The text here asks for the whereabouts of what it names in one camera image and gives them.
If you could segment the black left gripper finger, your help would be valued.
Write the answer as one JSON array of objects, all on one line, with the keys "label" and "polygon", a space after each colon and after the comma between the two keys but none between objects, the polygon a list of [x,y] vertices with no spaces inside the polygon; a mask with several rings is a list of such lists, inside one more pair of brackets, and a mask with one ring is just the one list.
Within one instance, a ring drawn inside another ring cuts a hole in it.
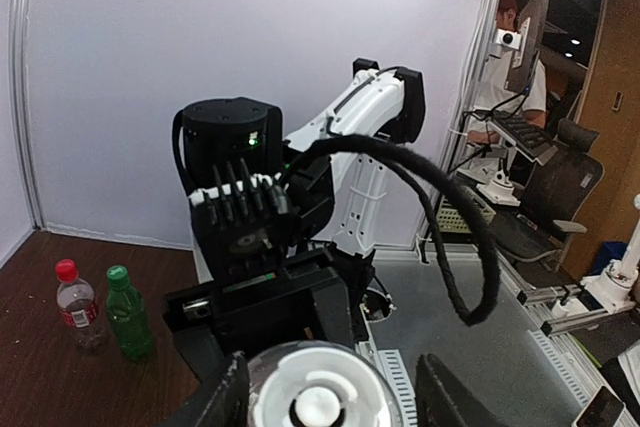
[{"label": "black left gripper finger", "polygon": [[434,354],[417,361],[415,394],[418,426],[504,426]]}]

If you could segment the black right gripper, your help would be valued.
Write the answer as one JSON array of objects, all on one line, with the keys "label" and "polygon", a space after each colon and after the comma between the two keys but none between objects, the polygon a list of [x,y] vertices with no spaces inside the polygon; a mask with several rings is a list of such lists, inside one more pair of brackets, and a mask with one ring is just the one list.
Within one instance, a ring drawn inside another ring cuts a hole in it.
[{"label": "black right gripper", "polygon": [[207,282],[167,294],[163,320],[201,383],[169,425],[247,426],[245,356],[298,340],[354,348],[364,335],[357,309],[373,279],[372,262],[327,246],[297,254],[245,286]]}]

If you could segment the small white robot arm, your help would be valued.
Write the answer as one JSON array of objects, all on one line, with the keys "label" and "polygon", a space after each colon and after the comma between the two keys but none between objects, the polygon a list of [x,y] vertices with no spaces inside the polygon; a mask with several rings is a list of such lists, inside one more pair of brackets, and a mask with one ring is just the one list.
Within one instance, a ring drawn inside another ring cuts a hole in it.
[{"label": "small white robot arm", "polygon": [[612,259],[596,275],[583,277],[580,292],[558,299],[552,309],[553,319],[576,318],[604,311],[606,315],[625,312],[634,307],[631,291],[639,278],[639,223],[621,259]]}]

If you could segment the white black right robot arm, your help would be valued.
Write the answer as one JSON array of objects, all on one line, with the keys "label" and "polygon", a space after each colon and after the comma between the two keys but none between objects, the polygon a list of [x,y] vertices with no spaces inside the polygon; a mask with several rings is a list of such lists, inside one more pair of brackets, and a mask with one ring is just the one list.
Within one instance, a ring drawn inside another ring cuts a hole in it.
[{"label": "white black right robot arm", "polygon": [[440,235],[437,264],[467,326],[494,311],[500,268],[487,221],[470,196],[410,149],[426,114],[422,75],[353,64],[351,85],[303,128],[282,132],[281,110],[238,97],[192,103],[172,124],[189,205],[197,286],[170,293],[163,318],[197,390],[169,426],[495,426],[497,417],[435,355],[400,390],[357,347],[374,278],[375,219],[387,173],[428,218],[435,187],[471,230],[482,296],[461,296]]}]

